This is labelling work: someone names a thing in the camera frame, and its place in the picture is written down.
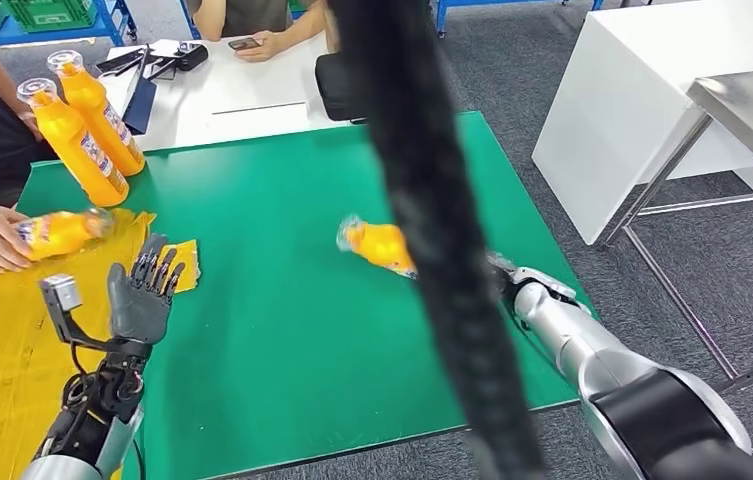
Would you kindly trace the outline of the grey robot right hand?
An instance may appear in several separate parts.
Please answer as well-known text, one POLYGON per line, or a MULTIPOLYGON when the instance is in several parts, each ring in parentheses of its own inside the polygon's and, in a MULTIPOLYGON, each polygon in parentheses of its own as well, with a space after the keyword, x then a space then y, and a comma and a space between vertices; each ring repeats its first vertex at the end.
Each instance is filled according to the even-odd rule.
POLYGON ((497 289, 500 292, 506 291, 515 284, 514 274, 517 271, 517 267, 510 260, 495 251, 487 251, 486 260, 497 289))

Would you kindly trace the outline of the person's left hand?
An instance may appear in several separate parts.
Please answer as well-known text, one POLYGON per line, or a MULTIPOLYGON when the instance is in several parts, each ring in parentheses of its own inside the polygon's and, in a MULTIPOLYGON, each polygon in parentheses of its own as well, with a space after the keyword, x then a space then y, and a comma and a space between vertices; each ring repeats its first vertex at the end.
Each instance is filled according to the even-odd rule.
POLYGON ((42 141, 43 136, 39 130, 37 119, 35 115, 30 111, 19 112, 18 118, 23 124, 30 130, 36 141, 42 141))
POLYGON ((238 39, 234 54, 247 62, 263 62, 286 49, 282 32, 261 31, 238 39))

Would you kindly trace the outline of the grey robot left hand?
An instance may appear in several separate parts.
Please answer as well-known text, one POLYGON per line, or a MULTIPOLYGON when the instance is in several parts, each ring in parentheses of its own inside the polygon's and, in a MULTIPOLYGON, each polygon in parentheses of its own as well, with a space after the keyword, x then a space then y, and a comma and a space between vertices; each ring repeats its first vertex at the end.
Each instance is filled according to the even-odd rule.
POLYGON ((184 263, 164 249, 167 237, 151 234, 129 269, 114 263, 106 281, 110 332, 114 337, 154 345, 167 332, 175 289, 184 263))

